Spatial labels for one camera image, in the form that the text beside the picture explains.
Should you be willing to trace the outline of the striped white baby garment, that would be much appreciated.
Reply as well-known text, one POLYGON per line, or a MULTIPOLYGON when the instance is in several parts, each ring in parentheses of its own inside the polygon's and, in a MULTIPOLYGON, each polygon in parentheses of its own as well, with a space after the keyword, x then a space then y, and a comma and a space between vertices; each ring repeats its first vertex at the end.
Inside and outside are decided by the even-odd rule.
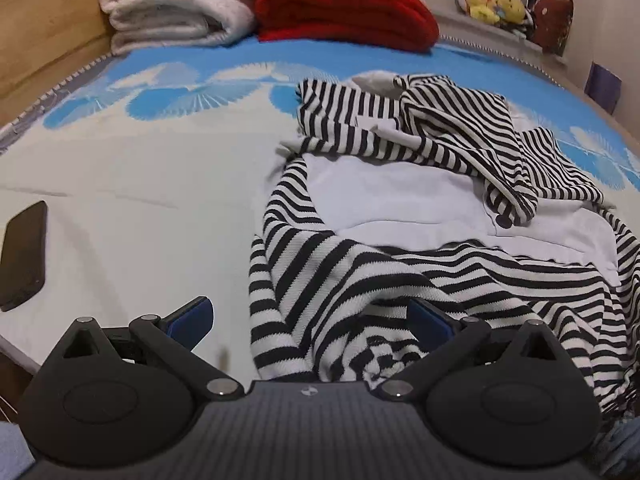
POLYGON ((264 379, 378 385, 426 355, 410 301, 547 325, 605 412, 639 390, 639 241, 545 128, 442 75, 306 79, 250 250, 264 379))

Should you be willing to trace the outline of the black smartphone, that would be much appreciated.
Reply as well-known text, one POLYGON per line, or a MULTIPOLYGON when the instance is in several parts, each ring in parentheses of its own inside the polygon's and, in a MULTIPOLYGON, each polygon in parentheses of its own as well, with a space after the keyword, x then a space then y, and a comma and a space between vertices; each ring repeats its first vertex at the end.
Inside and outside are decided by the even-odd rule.
POLYGON ((46 282, 48 205, 40 200, 6 225, 1 247, 1 311, 24 304, 46 282))

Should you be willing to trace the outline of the blue white patterned bedspread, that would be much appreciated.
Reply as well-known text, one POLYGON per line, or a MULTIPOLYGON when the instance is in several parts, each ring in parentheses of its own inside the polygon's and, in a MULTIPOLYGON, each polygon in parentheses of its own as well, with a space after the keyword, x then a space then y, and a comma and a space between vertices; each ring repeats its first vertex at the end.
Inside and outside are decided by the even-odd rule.
POLYGON ((245 99, 258 89, 294 116, 296 84, 339 82, 367 70, 444 74, 460 86, 501 93, 519 129, 552 130, 563 153, 615 192, 638 191, 639 159, 592 108, 540 68, 510 56, 440 42, 427 54, 293 40, 245 39, 228 48, 149 48, 124 58, 101 56, 63 79, 1 130, 7 150, 36 122, 56 130, 122 107, 142 122, 192 116, 245 99))

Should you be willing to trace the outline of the yellow plush toys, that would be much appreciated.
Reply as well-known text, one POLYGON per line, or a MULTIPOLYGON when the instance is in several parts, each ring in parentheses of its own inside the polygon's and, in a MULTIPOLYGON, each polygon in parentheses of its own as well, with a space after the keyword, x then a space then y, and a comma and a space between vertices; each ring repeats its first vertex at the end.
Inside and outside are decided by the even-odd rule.
POLYGON ((528 0, 458 0, 459 8, 470 18, 506 29, 533 25, 527 3, 528 0))

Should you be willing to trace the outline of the wooden headboard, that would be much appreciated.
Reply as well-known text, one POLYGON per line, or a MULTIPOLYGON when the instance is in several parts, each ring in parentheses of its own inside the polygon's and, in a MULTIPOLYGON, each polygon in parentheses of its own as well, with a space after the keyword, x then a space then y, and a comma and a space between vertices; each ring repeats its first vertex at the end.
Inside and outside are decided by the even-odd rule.
POLYGON ((1 0, 1 122, 110 50, 98 0, 1 0))

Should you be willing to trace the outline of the folded beige blanket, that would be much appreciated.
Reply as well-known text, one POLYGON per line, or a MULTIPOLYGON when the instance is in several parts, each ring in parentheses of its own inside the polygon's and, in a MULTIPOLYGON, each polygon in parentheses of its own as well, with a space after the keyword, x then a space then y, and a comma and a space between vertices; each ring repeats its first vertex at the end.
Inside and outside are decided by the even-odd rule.
POLYGON ((253 0, 99 0, 114 29, 111 51, 219 47, 250 35, 253 0))

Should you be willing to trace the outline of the red knitted blanket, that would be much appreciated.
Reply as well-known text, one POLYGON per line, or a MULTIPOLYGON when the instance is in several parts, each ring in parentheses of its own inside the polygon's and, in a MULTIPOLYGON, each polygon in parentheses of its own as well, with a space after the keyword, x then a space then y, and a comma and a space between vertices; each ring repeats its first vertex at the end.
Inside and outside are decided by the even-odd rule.
POLYGON ((262 42, 331 40, 423 53, 439 26, 421 0, 255 0, 262 42))

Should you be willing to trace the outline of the purple wall socket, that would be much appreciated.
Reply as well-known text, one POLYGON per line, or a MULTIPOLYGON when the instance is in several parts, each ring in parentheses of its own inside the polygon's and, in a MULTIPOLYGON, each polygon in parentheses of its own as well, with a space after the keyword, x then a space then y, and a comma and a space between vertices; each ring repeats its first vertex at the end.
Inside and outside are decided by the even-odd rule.
POLYGON ((592 63, 585 84, 585 94, 613 115, 622 93, 620 77, 611 73, 600 64, 592 63))

